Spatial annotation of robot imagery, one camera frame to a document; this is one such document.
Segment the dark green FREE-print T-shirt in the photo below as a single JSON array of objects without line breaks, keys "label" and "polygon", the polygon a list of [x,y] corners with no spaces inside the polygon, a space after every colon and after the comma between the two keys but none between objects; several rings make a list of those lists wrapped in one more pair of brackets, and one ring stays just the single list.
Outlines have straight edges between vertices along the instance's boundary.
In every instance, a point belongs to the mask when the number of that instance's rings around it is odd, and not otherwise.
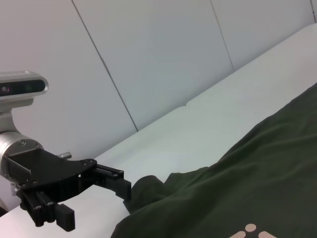
[{"label": "dark green FREE-print T-shirt", "polygon": [[209,167],[139,179],[110,238],[317,238],[317,83]]}]

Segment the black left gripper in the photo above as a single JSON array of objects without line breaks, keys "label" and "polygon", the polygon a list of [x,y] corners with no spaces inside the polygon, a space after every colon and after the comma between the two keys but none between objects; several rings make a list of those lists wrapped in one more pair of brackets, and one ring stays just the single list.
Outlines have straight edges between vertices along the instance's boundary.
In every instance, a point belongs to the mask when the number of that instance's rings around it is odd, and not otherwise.
[{"label": "black left gripper", "polygon": [[131,182],[124,179],[124,171],[98,165],[94,159],[68,161],[43,149],[6,154],[4,175],[17,184],[20,207],[36,227],[56,222],[67,232],[74,230],[74,210],[57,202],[92,185],[111,190],[123,200],[131,199]]}]

